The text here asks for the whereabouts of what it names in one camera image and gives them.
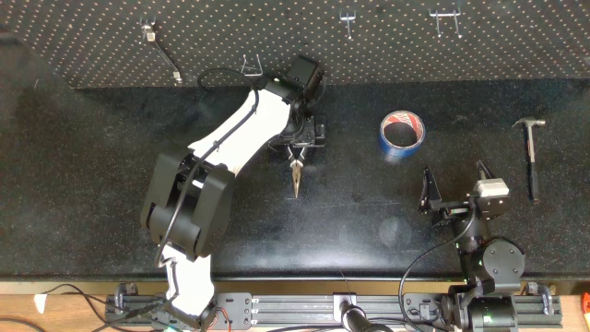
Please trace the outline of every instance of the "hammer handle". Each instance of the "hammer handle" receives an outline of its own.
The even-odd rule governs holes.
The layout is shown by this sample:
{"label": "hammer handle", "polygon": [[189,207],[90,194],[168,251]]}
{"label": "hammer handle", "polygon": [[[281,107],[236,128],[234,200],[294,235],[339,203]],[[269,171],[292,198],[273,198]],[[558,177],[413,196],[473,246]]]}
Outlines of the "hammer handle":
{"label": "hammer handle", "polygon": [[541,200],[538,198],[538,175],[534,162],[528,164],[528,183],[530,185],[530,194],[533,204],[540,203]]}

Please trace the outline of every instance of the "blue tape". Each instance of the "blue tape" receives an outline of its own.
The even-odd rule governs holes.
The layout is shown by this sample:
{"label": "blue tape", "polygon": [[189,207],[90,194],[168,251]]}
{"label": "blue tape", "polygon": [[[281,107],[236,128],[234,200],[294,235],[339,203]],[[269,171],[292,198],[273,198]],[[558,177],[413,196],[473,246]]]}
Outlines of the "blue tape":
{"label": "blue tape", "polygon": [[[399,147],[387,140],[387,138],[385,138],[384,129],[388,125],[395,123],[402,123],[411,126],[416,133],[416,138],[418,141],[409,147]],[[387,114],[383,121],[381,121],[381,127],[379,130],[379,145],[381,145],[383,152],[392,157],[407,157],[411,156],[418,150],[424,141],[425,136],[426,131],[424,130],[424,123],[422,123],[422,120],[417,115],[408,111],[395,111],[393,113]]]}

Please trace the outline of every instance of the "black table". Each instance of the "black table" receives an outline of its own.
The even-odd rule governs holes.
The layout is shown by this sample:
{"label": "black table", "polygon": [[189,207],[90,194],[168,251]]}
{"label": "black table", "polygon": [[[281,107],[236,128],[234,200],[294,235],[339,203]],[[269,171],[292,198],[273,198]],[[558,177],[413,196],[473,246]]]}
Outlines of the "black table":
{"label": "black table", "polygon": [[[162,142],[187,145],[240,106],[243,89],[70,89],[4,46],[1,79],[0,279],[163,279],[139,211]],[[452,236],[416,211],[422,168],[444,199],[470,192],[477,160],[504,179],[512,208],[493,234],[527,251],[525,276],[588,279],[590,82],[463,81],[328,86],[325,148],[308,155],[293,199],[284,151],[266,147],[238,176],[231,221],[213,256],[222,279],[398,279]],[[416,155],[384,159],[377,130],[393,110],[418,114]],[[541,204],[527,199],[523,116],[535,129]],[[451,247],[415,267],[460,277]]]}

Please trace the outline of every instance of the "hammer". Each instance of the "hammer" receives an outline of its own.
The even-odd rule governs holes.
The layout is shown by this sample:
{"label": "hammer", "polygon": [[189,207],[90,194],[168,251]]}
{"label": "hammer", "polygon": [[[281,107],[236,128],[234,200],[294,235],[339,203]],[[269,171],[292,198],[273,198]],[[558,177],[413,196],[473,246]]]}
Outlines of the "hammer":
{"label": "hammer", "polygon": [[533,117],[525,117],[522,118],[513,125],[524,124],[526,127],[526,133],[528,134],[528,139],[526,145],[528,147],[528,185],[530,186],[530,194],[531,199],[533,200],[533,204],[538,204],[540,200],[538,199],[538,178],[537,178],[537,171],[535,170],[535,146],[533,143],[533,125],[545,125],[545,120],[537,120]]}

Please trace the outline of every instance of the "wooden floor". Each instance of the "wooden floor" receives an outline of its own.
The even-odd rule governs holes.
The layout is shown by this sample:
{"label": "wooden floor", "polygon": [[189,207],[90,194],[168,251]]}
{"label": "wooden floor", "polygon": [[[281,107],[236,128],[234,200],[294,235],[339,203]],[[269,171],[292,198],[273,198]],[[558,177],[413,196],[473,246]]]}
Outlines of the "wooden floor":
{"label": "wooden floor", "polygon": [[[103,315],[104,305],[95,303],[97,311]],[[582,316],[579,296],[561,296],[563,309],[563,331],[589,332]],[[89,332],[102,326],[102,322],[92,313],[84,298],[76,295],[49,295],[45,304],[45,313],[39,314],[33,295],[0,295],[0,317],[17,318],[41,327],[46,332],[80,331]],[[8,322],[0,322],[0,331],[33,331],[30,327]],[[114,331],[107,328],[103,331]],[[522,329],[532,332],[535,329]],[[553,332],[556,329],[538,331]]]}

